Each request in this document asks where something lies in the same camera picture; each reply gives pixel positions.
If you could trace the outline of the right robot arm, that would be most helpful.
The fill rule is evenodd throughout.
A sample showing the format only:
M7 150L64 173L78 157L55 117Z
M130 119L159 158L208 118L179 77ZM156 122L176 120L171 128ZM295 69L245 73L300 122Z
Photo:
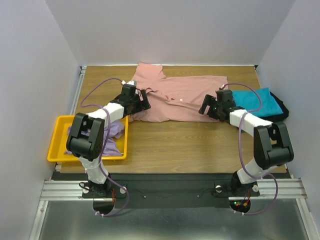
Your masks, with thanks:
M271 170L294 159L288 129L283 122L271 122L237 106L229 89L219 89L216 96L207 94L198 111L202 115L228 123L253 138L253 159L233 173L230 183L217 183L212 191L215 197L231 197L241 192L257 192L257 181Z

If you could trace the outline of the pink graphic t-shirt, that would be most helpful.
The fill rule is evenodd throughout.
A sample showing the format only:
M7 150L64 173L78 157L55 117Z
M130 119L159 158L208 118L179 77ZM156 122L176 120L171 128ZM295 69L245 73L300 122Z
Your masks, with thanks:
M145 90L150 109L129 116L144 122L216 122L199 110L206 95L216 96L220 86L227 84L226 76L167 77L162 65L140 62L132 78L137 88Z

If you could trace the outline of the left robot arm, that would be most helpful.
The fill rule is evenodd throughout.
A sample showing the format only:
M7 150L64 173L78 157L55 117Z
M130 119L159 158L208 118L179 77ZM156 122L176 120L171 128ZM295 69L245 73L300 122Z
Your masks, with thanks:
M111 123L126 116L151 108L145 90L138 90L135 80L122 84L121 93L107 105L96 105L98 110L74 116L66 141L66 149L81 162L88 182L81 188L99 197L112 191L110 174L102 163L103 150L107 144Z

